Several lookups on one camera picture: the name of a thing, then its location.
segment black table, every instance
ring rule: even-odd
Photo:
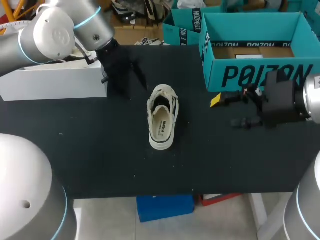
[[[206,90],[197,46],[128,48],[140,60],[148,93],[135,84],[131,101],[1,102],[0,133],[38,145],[76,199],[295,189],[320,151],[320,126],[232,129],[231,119],[253,116],[255,107],[210,109],[216,94]],[[146,103],[159,84],[172,86],[180,102],[174,144],[166,151],[149,144]]]

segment shoe tongue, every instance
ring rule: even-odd
[[[160,109],[165,109],[165,111],[166,111],[168,114],[170,114],[169,108],[168,108],[167,106],[160,105],[160,106],[157,106],[157,107],[154,109],[152,115],[156,115],[157,112],[158,112]]]

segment white sneaker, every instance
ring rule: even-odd
[[[179,113],[179,100],[172,87],[157,86],[147,102],[149,142],[156,150],[171,147]]]

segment teal cardboard box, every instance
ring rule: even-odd
[[[170,14],[162,24],[163,40],[170,45],[198,45],[200,33],[176,27]]]
[[[208,7],[178,9],[178,0],[174,0],[171,9],[174,24],[179,28],[200,33],[204,13],[225,13],[227,11],[227,0],[205,0],[204,2]]]
[[[301,13],[205,13],[199,51],[209,92],[263,89],[278,69],[298,84],[320,73],[320,42]]]

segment blue box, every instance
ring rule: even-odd
[[[304,0],[301,12],[304,14],[314,33],[320,37],[320,2],[318,0]]]
[[[174,0],[171,12],[175,26],[196,33],[201,32],[201,19],[204,13],[225,13],[227,0],[220,0],[220,5],[194,9],[178,9],[178,0]]]
[[[243,49],[260,51],[264,58],[223,59],[214,53]],[[209,92],[237,91],[247,84],[263,89],[266,73],[277,69],[298,84],[320,73],[320,42],[301,13],[205,13],[199,51]]]
[[[198,45],[200,33],[176,27],[174,18],[170,14],[162,24],[163,40],[166,44],[178,45]]]
[[[191,214],[195,209],[192,195],[137,196],[136,205],[141,223]]]

